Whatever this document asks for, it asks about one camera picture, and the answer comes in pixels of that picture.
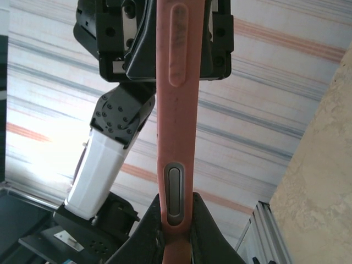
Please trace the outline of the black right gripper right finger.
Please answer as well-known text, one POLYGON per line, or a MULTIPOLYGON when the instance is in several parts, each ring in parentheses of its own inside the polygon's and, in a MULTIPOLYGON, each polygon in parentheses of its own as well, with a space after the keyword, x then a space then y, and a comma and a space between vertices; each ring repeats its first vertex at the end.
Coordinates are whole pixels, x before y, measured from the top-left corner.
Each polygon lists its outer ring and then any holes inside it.
POLYGON ((193 193, 190 233, 192 263, 243 263, 227 242, 199 193, 193 193))

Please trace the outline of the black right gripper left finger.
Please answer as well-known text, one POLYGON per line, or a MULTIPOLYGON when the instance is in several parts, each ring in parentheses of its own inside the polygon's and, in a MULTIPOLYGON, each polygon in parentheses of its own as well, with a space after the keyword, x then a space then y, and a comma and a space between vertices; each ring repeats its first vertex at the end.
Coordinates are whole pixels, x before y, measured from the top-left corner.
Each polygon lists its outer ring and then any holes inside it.
POLYGON ((164 248, 160 198, 156 195, 132 236, 110 257, 107 263, 161 263, 164 248))

